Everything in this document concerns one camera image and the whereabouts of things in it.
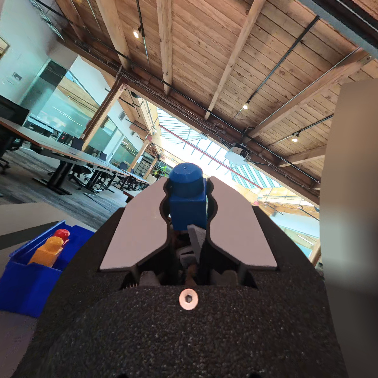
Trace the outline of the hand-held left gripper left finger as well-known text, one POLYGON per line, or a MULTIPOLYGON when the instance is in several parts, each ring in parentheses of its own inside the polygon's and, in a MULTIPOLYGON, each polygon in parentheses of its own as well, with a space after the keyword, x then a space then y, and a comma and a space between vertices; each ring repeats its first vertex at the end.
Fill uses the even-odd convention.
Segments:
POLYGON ((100 271, 124 271, 140 266, 168 246, 168 183, 168 178, 159 179, 125 206, 100 271))

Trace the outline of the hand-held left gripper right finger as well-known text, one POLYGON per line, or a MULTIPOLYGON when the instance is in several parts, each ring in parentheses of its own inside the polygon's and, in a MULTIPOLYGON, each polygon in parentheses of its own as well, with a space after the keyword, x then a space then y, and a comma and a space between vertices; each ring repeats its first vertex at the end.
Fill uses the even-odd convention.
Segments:
POLYGON ((215 248, 246 268, 276 270, 277 262, 251 203, 238 191, 211 176, 215 214, 209 238, 215 248))

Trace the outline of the blue mega block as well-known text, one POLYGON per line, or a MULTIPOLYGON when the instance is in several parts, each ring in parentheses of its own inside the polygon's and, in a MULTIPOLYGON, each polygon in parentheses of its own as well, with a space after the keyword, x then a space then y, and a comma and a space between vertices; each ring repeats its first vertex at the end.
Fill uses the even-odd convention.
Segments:
POLYGON ((169 209, 175 231, 189 225, 207 226, 207 180, 193 163, 181 163, 169 173, 169 209))

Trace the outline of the red mega block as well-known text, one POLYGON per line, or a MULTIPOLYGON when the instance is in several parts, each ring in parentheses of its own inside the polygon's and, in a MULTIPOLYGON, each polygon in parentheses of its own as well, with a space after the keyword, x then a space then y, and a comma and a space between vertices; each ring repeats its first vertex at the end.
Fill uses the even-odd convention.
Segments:
POLYGON ((67 229, 58 229, 53 234, 53 237, 58 237, 63 240, 61 248, 64 248, 64 246, 69 242, 70 237, 70 231, 67 229))

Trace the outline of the orange mega block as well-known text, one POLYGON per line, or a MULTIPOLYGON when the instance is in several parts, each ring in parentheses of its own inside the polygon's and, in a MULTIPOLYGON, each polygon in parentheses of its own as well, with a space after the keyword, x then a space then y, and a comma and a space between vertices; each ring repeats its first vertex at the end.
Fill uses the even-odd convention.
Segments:
POLYGON ((63 250, 64 240, 61 237, 52 236, 37 248, 28 264, 37 263, 46 267, 52 267, 63 250))

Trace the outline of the blue plastic bin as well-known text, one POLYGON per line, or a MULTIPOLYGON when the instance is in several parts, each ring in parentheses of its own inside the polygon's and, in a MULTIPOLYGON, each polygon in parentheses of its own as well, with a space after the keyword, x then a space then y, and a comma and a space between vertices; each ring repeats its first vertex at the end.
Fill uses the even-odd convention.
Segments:
POLYGON ((89 229, 79 225, 69 226, 62 220, 9 254, 0 280, 1 311, 38 318, 62 272, 93 234, 89 229), (29 264, 37 248, 58 229, 68 230, 70 236, 54 265, 29 264))

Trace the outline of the white ceiling projector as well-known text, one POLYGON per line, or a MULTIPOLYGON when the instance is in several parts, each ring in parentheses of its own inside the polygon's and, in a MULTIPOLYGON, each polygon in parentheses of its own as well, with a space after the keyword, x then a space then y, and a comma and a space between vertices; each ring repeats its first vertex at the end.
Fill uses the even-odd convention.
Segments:
POLYGON ((246 165, 250 161, 248 150, 238 146, 231 147, 224 157, 234 166, 246 165))

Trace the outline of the black office chair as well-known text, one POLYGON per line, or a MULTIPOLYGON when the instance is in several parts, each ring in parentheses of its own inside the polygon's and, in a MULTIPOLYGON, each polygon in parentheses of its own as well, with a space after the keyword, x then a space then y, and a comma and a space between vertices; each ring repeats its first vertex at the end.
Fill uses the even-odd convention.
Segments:
POLYGON ((77 165, 75 164, 72 168, 72 172, 68 175, 68 181, 73 180, 77 185, 77 190, 81 190, 84 187, 83 182, 80 180, 80 176, 84 175, 84 177, 92 175, 92 169, 88 168, 87 166, 77 165))

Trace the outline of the grey office desk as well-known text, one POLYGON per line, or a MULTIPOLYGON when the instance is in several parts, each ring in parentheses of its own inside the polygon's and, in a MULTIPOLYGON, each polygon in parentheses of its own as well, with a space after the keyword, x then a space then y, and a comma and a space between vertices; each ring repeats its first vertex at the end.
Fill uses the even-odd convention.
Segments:
POLYGON ((117 175, 123 177, 130 176, 130 173, 124 172, 106 161, 100 160, 99 158, 84 153, 78 149, 74 149, 68 145, 59 143, 47 136, 40 135, 24 126, 17 125, 4 118, 1 118, 0 120, 1 127, 6 129, 9 134, 9 138, 1 144, 1 156, 5 153, 8 145, 10 145, 14 139, 22 139, 30 142, 31 145, 36 146, 38 154, 64 162, 59 165, 48 181, 35 179, 35 181, 48 187, 59 195, 72 195, 70 192, 63 189, 61 185, 74 165, 84 165, 85 163, 89 163, 98 171, 114 173, 115 177, 117 175))

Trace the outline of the wooden post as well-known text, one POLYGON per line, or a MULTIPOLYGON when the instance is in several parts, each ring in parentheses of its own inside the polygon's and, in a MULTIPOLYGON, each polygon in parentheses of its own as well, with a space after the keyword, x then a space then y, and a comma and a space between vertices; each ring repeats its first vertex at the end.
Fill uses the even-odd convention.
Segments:
POLYGON ((83 146, 81 149, 82 152, 84 152, 84 150, 87 148, 89 142, 92 140, 95 133, 107 117, 109 111, 114 106, 114 104, 119 99, 119 97, 125 89, 126 82, 122 78, 117 79, 114 85, 112 86, 110 92, 108 92, 107 96, 100 104, 92 119, 86 125, 85 130, 81 135, 81 139, 83 141, 83 146))

